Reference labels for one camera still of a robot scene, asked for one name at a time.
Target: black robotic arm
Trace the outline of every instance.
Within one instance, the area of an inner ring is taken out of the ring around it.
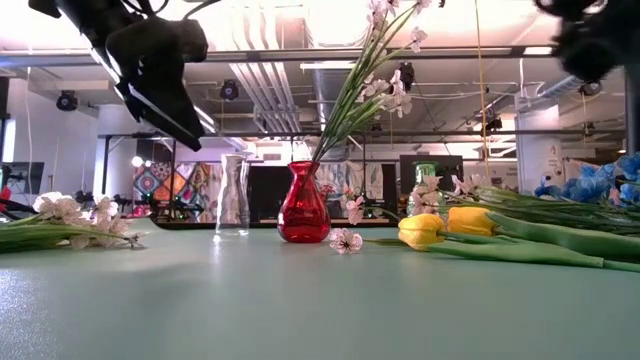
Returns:
[[[204,135],[182,83],[185,62],[206,59],[208,44],[196,20],[168,21],[139,1],[145,14],[121,0],[29,0],[29,7],[64,13],[91,42],[103,66],[117,74],[116,90],[136,121],[144,121],[192,150]]]

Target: patterned fabric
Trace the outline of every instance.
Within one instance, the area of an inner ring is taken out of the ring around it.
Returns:
[[[189,213],[190,222],[215,222],[218,192],[222,179],[222,166],[207,163],[176,164],[173,176],[173,194],[185,204],[200,205],[204,210]],[[153,194],[154,199],[168,201],[171,196],[171,164],[153,163],[136,169],[133,181],[138,198]]]

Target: white column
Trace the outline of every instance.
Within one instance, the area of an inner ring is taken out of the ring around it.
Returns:
[[[535,109],[520,109],[516,116],[516,130],[559,130],[558,104],[548,103]],[[533,192],[540,180],[547,185],[564,184],[562,147],[556,135],[516,136],[518,158],[518,187],[520,192]]]
[[[98,114],[98,134],[131,134],[140,130],[124,105],[108,104],[100,106]],[[135,139],[112,138],[111,151],[107,161],[107,187],[105,194],[120,194],[127,199],[133,198],[134,168],[131,159],[136,156]],[[96,167],[93,177],[93,193],[102,194],[102,174],[104,168],[105,139],[98,139],[96,148]]]

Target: ceiling beam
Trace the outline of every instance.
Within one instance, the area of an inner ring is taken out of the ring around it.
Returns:
[[[547,48],[550,45],[528,47]],[[527,54],[523,46],[484,46],[483,59],[540,59],[550,58],[549,54]],[[388,48],[388,52],[398,50]],[[207,54],[206,63],[259,63],[259,62],[313,62],[313,61],[355,61],[362,49],[281,49],[260,51],[215,51]],[[407,50],[399,52],[391,60],[450,60],[477,59],[475,46],[423,47],[419,53]],[[15,68],[26,66],[94,66],[96,61],[89,51],[38,51],[29,55],[27,51],[0,51],[0,67]]]

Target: glass bottle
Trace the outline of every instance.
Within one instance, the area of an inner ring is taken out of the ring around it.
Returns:
[[[416,169],[416,183],[413,186],[412,193],[418,194],[420,197],[428,192],[427,185],[424,182],[425,176],[436,176],[436,161],[416,161],[413,163]],[[409,196],[409,203],[407,204],[407,216],[411,216],[415,203],[413,197]]]
[[[216,233],[247,235],[249,233],[249,199],[247,181],[249,163],[244,155],[222,156],[222,181],[218,193]]]

